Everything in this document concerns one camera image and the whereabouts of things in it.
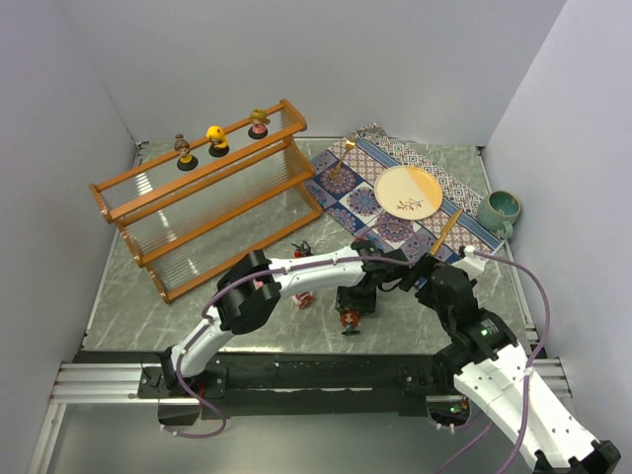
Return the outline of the blonde pink dress figurine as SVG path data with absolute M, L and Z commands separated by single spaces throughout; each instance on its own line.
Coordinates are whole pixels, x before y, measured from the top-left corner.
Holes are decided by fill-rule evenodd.
M 268 114 L 263 109 L 254 109 L 249 115 L 250 128 L 248 135 L 252 139 L 262 139 L 268 135 L 268 125 L 270 119 Z

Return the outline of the brown hair yellow figurine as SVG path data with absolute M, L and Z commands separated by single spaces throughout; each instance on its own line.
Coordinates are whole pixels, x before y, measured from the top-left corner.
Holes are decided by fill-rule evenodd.
M 181 133 L 175 135 L 174 151 L 178 155 L 179 170 L 188 172 L 198 165 L 198 158 L 191 154 L 191 145 Z

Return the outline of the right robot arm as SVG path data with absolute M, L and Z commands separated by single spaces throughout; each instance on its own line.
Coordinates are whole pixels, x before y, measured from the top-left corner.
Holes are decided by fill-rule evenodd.
M 472 247 L 451 265 L 424 254 L 400 282 L 408 290 L 425 280 L 416 296 L 450 337 L 450 345 L 434 355 L 437 369 L 512 443 L 500 472 L 517 457 L 534 473 L 613 472 L 618 448 L 577 421 L 535 370 L 535 355 L 500 316 L 480 307 L 473 286 L 491 258 Z

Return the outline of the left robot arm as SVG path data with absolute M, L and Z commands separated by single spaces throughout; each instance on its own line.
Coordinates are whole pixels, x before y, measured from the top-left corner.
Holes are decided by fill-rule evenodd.
M 233 337 L 263 327 L 282 300 L 323 288 L 373 289 L 411 266 L 403 252 L 384 253 L 363 239 L 309 257 L 268 258 L 261 250 L 253 251 L 220 280 L 201 309 L 197 326 L 161 355 L 165 385 L 172 390 L 181 381 L 202 374 Z

